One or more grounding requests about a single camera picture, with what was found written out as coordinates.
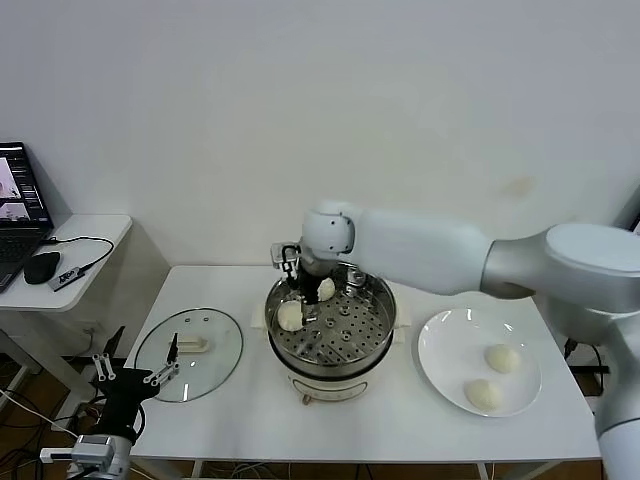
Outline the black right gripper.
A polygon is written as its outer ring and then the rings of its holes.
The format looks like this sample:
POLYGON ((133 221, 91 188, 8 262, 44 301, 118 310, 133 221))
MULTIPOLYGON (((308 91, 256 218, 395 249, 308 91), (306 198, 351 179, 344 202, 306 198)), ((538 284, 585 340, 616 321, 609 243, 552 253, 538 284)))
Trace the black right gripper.
POLYGON ((283 304, 302 303, 302 323, 309 324, 319 316, 320 300, 318 289, 322 281, 329 276, 329 262, 312 257, 299 259, 298 283, 299 294, 289 292, 282 298, 283 304))

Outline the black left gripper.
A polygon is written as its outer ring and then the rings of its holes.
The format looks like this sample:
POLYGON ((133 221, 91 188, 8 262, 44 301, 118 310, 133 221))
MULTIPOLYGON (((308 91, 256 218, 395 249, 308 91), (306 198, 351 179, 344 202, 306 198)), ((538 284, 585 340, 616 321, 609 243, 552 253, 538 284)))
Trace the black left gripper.
POLYGON ((178 334, 173 335, 166 360, 159 370, 122 368, 115 373, 111 358, 124 331, 125 327, 120 326, 107 340, 103 351, 91 356, 99 389, 106 397, 100 419, 91 433, 138 439, 140 434, 134 425, 141 404, 157 395, 156 386, 165 386, 179 372, 178 334))

